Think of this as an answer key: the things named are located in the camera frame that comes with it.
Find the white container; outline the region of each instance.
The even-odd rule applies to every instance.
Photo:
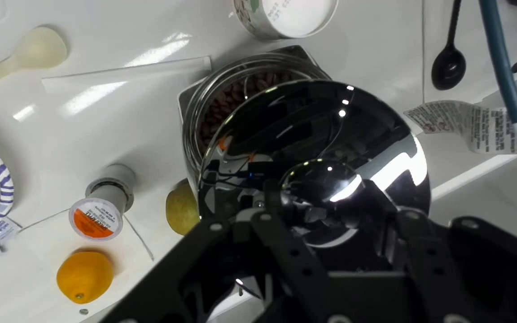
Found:
[[[132,204],[134,172],[111,165],[88,184],[86,197],[77,201],[68,219],[71,228],[88,238],[113,238],[122,229],[122,215]]]
[[[307,37],[323,30],[339,0],[233,0],[242,25],[265,39]]]

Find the chocolate chips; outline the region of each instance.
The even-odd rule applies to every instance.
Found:
[[[251,98],[253,95],[278,86],[281,82],[298,80],[303,75],[296,75],[285,70],[262,70],[251,75],[238,77],[226,86],[219,88],[208,104],[206,115],[201,123],[199,138],[202,143],[202,150],[206,150],[211,136],[222,125],[229,113],[233,113],[244,100]]]

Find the black ladle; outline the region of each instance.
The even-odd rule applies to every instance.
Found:
[[[438,89],[454,88],[463,79],[463,75],[466,73],[466,59],[454,46],[459,5],[461,5],[461,0],[454,0],[448,39],[432,64],[432,84]]]

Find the reflective metal surface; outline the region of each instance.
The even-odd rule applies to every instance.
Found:
[[[204,118],[208,118],[208,106],[211,100],[215,97],[224,97],[224,91],[237,82],[242,84],[244,100],[247,100],[253,97],[253,93],[246,91],[246,82],[249,82],[251,77],[274,71],[292,75],[292,79],[330,80],[330,77],[316,64],[316,61],[308,57],[301,46],[283,46],[280,50],[235,61],[181,93],[183,147],[192,177],[199,176],[197,168],[201,167],[201,158],[206,149],[206,143],[201,140],[201,127]]]
[[[427,213],[423,150],[389,106],[328,80],[283,84],[242,104],[210,143],[199,177],[202,217],[265,208],[314,247],[371,226],[368,210],[384,199]]]

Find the white surface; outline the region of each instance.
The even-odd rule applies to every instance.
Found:
[[[208,323],[253,323],[263,310],[263,303],[247,292],[235,292],[222,299],[210,314]]]
[[[66,91],[73,88],[89,88],[107,82],[132,80],[145,75],[156,73],[184,73],[184,71],[211,71],[210,57],[193,57],[193,59],[177,59],[177,61],[161,61],[152,64],[132,64],[111,70],[91,70],[71,75],[57,75],[41,79],[46,91]]]
[[[176,97],[193,75],[149,75],[61,93],[46,93],[41,77],[201,55],[210,55],[220,64],[256,50],[299,43],[333,79],[360,86],[400,111],[418,106],[423,98],[474,102],[493,91],[479,16],[470,7],[475,1],[463,5],[461,19],[466,23],[457,30],[457,46],[472,66],[465,82],[452,91],[438,93],[430,88],[429,77],[423,79],[441,50],[450,1],[425,3],[427,19],[421,21],[421,0],[342,0],[323,32],[307,39],[263,43],[240,25],[231,0],[9,1],[9,12],[0,19],[0,59],[27,30],[44,23],[61,28],[71,46],[68,61],[61,66],[16,73],[0,82],[0,154],[9,163],[18,188],[10,217],[27,226],[66,210],[82,197],[86,184],[102,167],[118,161],[138,174],[140,186],[127,217],[149,249],[161,258],[177,240],[163,220],[163,201],[170,186],[186,177]],[[508,10],[506,23],[508,36],[515,39],[511,46],[517,59],[517,9]],[[448,156],[430,163],[432,177],[439,183],[463,172],[461,165],[477,165],[477,156],[459,147],[425,143],[429,158]],[[55,231],[32,226],[19,238],[27,244],[34,240],[57,246],[50,247],[57,258],[66,256],[79,246],[62,244],[61,235],[66,235],[68,224],[64,231],[61,228]],[[71,323],[73,307],[59,296],[50,296],[57,292],[52,276],[55,262],[44,263],[50,258],[25,244],[9,246],[10,249],[0,256],[0,321]],[[132,269],[134,278],[149,267],[150,263],[138,263]],[[116,289],[111,296],[114,299],[122,294],[123,289]]]
[[[517,159],[441,195],[430,215],[441,224],[457,215],[475,215],[517,235]]]
[[[500,167],[506,167],[508,163],[515,161],[517,154],[500,154],[500,156],[491,156],[475,167],[461,172],[459,176],[438,184],[432,190],[432,202],[436,204],[438,199],[447,197],[448,193],[454,193],[456,190],[470,184],[472,181],[484,177],[490,172],[497,172]]]

